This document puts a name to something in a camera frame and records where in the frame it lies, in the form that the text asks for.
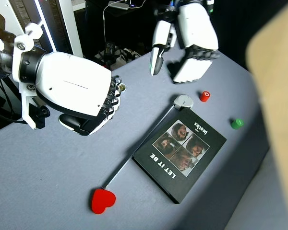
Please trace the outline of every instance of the gray device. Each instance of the gray device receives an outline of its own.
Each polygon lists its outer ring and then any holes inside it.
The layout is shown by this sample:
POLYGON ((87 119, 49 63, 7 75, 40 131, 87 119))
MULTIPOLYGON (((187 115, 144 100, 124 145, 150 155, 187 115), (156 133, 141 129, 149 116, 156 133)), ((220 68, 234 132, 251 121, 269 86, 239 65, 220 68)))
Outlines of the gray device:
POLYGON ((113 8, 117 8, 117 9, 121 9, 121 10, 128 10, 129 9, 129 5, 126 3, 121 3, 121 2, 114 2, 114 1, 109 1, 108 3, 109 7, 113 7, 113 8))

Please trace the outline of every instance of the red bottle cap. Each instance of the red bottle cap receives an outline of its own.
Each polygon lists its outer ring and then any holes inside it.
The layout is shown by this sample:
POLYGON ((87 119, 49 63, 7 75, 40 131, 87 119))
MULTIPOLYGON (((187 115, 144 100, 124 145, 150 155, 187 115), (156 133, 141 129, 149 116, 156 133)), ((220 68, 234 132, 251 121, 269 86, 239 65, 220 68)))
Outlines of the red bottle cap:
POLYGON ((202 102, 206 102, 206 101, 209 99, 209 97, 210 97, 210 92, 204 91, 204 92, 202 93, 202 95, 200 96, 200 100, 201 100, 202 102))

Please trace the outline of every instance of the beatles album cover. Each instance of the beatles album cover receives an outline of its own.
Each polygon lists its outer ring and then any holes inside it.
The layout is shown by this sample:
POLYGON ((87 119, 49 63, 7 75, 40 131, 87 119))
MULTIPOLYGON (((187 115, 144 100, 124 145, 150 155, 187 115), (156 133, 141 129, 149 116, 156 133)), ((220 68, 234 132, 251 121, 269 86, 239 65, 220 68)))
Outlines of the beatles album cover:
POLYGON ((133 159, 180 203, 225 141, 191 109, 183 108, 135 152, 133 159))

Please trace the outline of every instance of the screw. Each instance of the screw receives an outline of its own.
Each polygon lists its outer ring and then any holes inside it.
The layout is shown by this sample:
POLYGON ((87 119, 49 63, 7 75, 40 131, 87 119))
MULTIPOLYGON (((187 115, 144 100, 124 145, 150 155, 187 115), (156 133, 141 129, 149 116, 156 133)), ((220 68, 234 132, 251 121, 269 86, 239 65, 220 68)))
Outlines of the screw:
POLYGON ((24 45, 24 43, 18 43, 17 44, 17 48, 19 48, 20 50, 25 50, 25 45, 24 45))
POLYGON ((27 89, 28 90, 35 90, 35 86, 34 85, 27 85, 27 89))

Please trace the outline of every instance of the light strip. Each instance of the light strip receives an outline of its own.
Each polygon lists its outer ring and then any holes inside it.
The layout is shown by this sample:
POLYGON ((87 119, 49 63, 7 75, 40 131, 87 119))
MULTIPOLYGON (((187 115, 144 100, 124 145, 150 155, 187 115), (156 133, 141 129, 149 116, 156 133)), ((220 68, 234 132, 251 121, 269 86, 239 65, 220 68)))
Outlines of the light strip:
POLYGON ((53 51, 57 51, 57 49, 56 49, 56 47, 55 47, 55 45, 54 45, 54 42, 53 42, 53 40, 52 40, 51 34, 50 34, 50 30, 49 30, 48 25, 47 25, 47 23, 46 23, 46 20, 45 20, 45 17, 44 17, 42 8, 40 7, 40 4, 39 4, 38 0, 34 0, 34 2, 35 2, 35 5, 36 5, 36 7, 37 7, 37 11, 38 11, 38 13, 39 13, 39 16, 40 16, 40 18, 41 18, 41 20, 42 20, 42 23, 43 23, 43 25, 44 25, 44 28, 45 28, 45 30, 46 30, 46 34, 47 34, 47 36, 48 36, 48 39, 49 39, 49 42, 50 42, 50 44, 51 44, 52 50, 53 50, 53 51))

